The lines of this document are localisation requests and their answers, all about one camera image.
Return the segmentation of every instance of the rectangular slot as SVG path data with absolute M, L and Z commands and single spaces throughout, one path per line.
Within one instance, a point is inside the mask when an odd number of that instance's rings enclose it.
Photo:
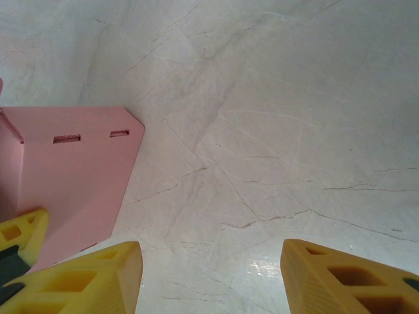
M 70 143 L 70 142 L 79 142 L 81 141 L 81 135 L 75 134 L 75 135 L 63 135 L 63 136 L 54 136 L 54 144 L 60 144 L 60 143 Z
M 112 131 L 109 137 L 128 136 L 129 134 L 130 134 L 130 130 L 118 130 L 118 131 Z

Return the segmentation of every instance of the yellow plastic part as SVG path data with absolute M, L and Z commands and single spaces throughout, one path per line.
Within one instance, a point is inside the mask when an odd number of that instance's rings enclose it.
M 43 208 L 0 223 L 0 252 L 18 245 L 20 258 L 33 266 L 41 251 L 47 228 L 48 212 Z
M 142 273 L 139 243 L 114 245 L 12 280 L 0 314 L 134 314 Z
M 419 276 L 371 260 L 286 239 L 281 271 L 292 314 L 419 313 Z

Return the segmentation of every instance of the pink plastic panel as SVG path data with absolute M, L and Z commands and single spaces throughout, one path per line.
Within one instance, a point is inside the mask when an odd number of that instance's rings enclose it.
M 23 139 L 16 214 L 39 206 L 50 213 L 33 270 L 107 239 L 143 125 L 120 107 L 7 107 L 3 114 Z

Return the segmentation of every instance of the pink box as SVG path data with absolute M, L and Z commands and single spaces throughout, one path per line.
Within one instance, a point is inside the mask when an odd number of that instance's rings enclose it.
M 109 238 L 144 126 L 121 107 L 3 107 L 0 222 L 43 206 L 38 270 Z

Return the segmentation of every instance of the square hole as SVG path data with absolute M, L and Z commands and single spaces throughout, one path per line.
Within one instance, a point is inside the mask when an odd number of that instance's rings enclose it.
M 6 241 L 10 241 L 20 236 L 22 234 L 22 231 L 20 231 L 19 227 L 17 227 L 17 225 L 14 224 L 8 228 L 2 229 L 1 233 L 4 235 Z
M 371 314 L 416 314 L 419 311 L 400 296 L 358 296 L 356 299 Z
M 65 304 L 24 304 L 17 312 L 13 314 L 58 314 Z
M 44 289 L 44 292 L 81 292 L 95 278 L 95 271 L 68 271 L 59 274 Z
M 384 286 L 371 272 L 358 267 L 329 267 L 329 271 L 345 286 Z

